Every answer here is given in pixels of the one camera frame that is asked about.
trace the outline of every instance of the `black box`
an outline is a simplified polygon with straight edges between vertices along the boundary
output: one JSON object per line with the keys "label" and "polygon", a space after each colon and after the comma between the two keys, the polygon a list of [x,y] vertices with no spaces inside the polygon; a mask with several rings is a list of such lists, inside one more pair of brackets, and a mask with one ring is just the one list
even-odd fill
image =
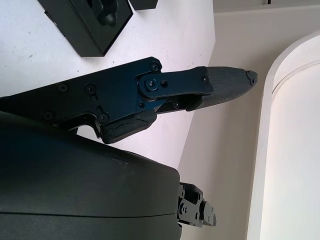
{"label": "black box", "polygon": [[130,0],[130,3],[134,10],[146,10],[146,9],[155,9],[158,3],[158,0]]}
{"label": "black box", "polygon": [[103,57],[133,15],[127,0],[38,1],[81,57]]}

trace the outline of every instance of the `black plastic housing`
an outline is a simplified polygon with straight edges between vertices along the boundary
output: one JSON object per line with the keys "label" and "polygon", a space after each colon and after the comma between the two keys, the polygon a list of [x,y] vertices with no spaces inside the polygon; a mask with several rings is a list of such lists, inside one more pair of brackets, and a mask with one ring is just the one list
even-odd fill
{"label": "black plastic housing", "polygon": [[158,3],[158,0],[130,0],[130,3],[134,10],[147,10],[155,9]]}
{"label": "black plastic housing", "polygon": [[0,239],[178,240],[179,173],[0,111]]}

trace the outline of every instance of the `black mechanical part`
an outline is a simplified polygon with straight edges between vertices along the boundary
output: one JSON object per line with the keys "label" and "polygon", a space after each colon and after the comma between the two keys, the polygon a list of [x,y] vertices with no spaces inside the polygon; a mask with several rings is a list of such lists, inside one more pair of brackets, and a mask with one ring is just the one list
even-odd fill
{"label": "black mechanical part", "polygon": [[116,121],[101,128],[104,143],[113,144],[132,134],[148,129],[157,119],[153,110],[143,111],[133,117]]}
{"label": "black mechanical part", "polygon": [[202,227],[216,226],[214,208],[205,201],[203,192],[193,184],[180,183],[177,218],[180,223]]}
{"label": "black mechanical part", "polygon": [[217,224],[175,169],[74,134],[89,125],[114,143],[157,114],[230,101],[257,82],[243,69],[161,68],[149,57],[0,98],[0,239],[178,240],[178,222]]}
{"label": "black mechanical part", "polygon": [[128,0],[38,1],[81,57],[106,55],[133,15]]}
{"label": "black mechanical part", "polygon": [[130,0],[130,3],[134,10],[147,10],[155,9],[158,3],[158,0]]}
{"label": "black mechanical part", "polygon": [[0,112],[1,240],[178,240],[179,173]]}
{"label": "black mechanical part", "polygon": [[86,0],[94,16],[103,26],[114,26],[117,22],[118,0]]}
{"label": "black mechanical part", "polygon": [[64,130],[94,129],[106,144],[145,130],[156,114],[192,111],[240,97],[257,82],[253,71],[196,67],[161,73],[154,57],[0,99],[0,111]]}
{"label": "black mechanical part", "polygon": [[192,103],[187,107],[187,111],[222,104],[241,97],[258,81],[258,75],[254,71],[233,67],[208,67],[207,76],[203,77],[202,81],[205,82],[207,78],[213,92]]}

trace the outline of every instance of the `hex bolt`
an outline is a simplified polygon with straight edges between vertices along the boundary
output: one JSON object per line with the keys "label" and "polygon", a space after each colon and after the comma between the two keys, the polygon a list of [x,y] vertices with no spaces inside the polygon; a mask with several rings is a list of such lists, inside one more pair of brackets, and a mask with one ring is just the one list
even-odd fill
{"label": "hex bolt", "polygon": [[50,121],[53,117],[54,117],[54,115],[50,111],[47,111],[43,114],[43,119],[46,121]]}
{"label": "hex bolt", "polygon": [[96,87],[92,84],[88,84],[87,86],[85,86],[84,90],[88,93],[88,94],[94,94],[96,92]]}
{"label": "hex bolt", "polygon": [[159,65],[157,63],[153,62],[153,63],[150,64],[150,69],[152,71],[158,71],[159,70]]}
{"label": "hex bolt", "polygon": [[99,116],[98,116],[98,122],[101,123],[101,124],[105,124],[107,123],[109,120],[109,117],[107,114],[105,113],[101,113]]}
{"label": "hex bolt", "polygon": [[58,90],[60,92],[66,92],[68,90],[68,86],[66,84],[64,84],[64,83],[59,83]]}
{"label": "hex bolt", "polygon": [[205,84],[209,83],[209,78],[207,75],[202,76],[202,82],[204,82]]}

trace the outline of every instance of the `white wall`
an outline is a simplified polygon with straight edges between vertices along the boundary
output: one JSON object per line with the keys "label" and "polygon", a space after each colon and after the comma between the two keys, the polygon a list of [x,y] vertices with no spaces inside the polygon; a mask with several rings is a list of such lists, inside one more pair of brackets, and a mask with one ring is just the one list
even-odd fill
{"label": "white wall", "polygon": [[[183,240],[246,238],[264,81],[281,52],[320,30],[320,7],[216,13],[214,21],[216,44],[210,65],[254,70],[259,82],[241,98],[193,116],[178,170],[181,181],[197,185],[214,205],[217,226],[183,226]],[[251,221],[248,239],[257,240],[261,215]]]}
{"label": "white wall", "polygon": [[273,102],[269,99],[268,112],[261,111],[261,119],[268,116],[270,124],[258,139],[268,139],[261,240],[320,238],[319,78],[317,32],[287,48],[266,79],[263,102],[271,92]]}
{"label": "white wall", "polygon": [[319,0],[213,0],[215,13],[266,10],[318,5]]}
{"label": "white wall", "polygon": [[261,6],[267,2],[268,0],[213,0],[213,9],[215,13],[223,13],[238,8]]}

